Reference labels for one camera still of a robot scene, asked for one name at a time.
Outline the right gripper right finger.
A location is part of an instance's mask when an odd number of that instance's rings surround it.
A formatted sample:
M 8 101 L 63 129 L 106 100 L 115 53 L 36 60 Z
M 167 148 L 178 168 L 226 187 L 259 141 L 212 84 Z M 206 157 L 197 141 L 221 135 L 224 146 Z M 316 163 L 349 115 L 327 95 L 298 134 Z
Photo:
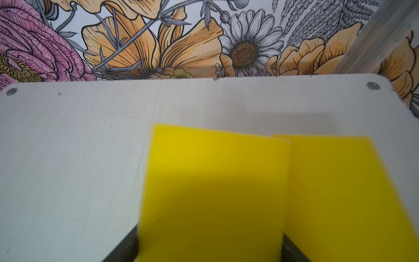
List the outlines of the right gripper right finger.
M 288 236 L 284 235 L 282 251 L 281 251 L 281 262 L 311 262 L 311 261 L 291 241 L 291 239 Z

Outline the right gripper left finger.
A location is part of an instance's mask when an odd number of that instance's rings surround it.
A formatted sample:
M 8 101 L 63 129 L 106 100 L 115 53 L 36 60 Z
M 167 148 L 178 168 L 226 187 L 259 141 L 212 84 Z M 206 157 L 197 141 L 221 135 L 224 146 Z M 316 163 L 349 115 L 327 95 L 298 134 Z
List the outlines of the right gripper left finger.
M 103 259 L 103 262 L 134 262 L 139 252 L 137 226 Z

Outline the yellow sponge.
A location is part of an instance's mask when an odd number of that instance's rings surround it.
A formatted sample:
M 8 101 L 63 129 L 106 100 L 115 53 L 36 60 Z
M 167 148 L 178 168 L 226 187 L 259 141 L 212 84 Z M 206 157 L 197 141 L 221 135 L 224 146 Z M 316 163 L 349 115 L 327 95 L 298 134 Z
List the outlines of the yellow sponge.
M 139 262 L 279 262 L 291 142 L 153 126 Z
M 419 238 L 370 138 L 288 135 L 285 234 L 312 262 L 416 262 Z

